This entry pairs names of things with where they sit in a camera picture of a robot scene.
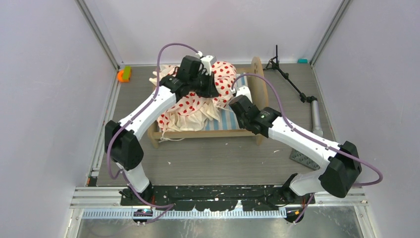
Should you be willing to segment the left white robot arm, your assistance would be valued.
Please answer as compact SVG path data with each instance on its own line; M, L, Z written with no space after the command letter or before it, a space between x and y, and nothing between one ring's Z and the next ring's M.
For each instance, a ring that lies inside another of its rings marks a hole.
M191 92L205 98L218 95L212 71L215 63L214 56L185 56L178 67L157 82L155 91L137 109L120 121L110 120L105 125L107 161L114 161L120 168L138 204L147 205L152 198L152 184L142 166L141 138L162 113Z

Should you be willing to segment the blue striped mattress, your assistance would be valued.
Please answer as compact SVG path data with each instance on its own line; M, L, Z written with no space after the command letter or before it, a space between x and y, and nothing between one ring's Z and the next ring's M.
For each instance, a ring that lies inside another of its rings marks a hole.
M227 107L205 104L185 119L193 131L241 130L235 114Z

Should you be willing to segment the strawberry print ruffled blanket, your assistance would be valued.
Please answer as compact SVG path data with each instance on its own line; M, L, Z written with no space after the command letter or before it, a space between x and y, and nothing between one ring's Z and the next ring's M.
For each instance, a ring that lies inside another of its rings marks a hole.
M174 106L157 119L160 141L168 141L169 132L226 130L228 102L233 98L232 83L236 79L236 67L226 61L218 61L212 66L217 96L205 98L196 92L189 92Z

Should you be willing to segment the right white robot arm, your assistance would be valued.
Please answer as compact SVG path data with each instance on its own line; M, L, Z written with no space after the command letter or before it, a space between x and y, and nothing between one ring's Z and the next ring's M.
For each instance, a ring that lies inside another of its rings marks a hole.
M229 106L240 128L280 141L319 165L318 170L289 177L282 191L288 203L296 203L303 195L321 191L344 198L362 172L360 162L348 158L349 155L358 156L357 147L349 141L339 144L291 122L286 123L280 112L270 107L259 110L245 95L235 97Z

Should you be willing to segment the wooden pet bed frame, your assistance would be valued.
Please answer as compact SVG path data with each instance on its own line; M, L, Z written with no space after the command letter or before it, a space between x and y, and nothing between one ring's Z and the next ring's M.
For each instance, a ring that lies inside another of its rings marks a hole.
M251 101L260 109L268 106L268 92L265 82L258 78L263 76L263 67L259 57L253 57L251 65L245 68L236 68L237 76L232 83L238 93L249 92ZM161 131L157 121L148 128L147 135L155 148L161 138ZM184 131L169 132L167 134L168 141L177 141L184 138L210 138L210 137L237 137L252 136L253 134L245 129L241 130L218 130L218 131Z

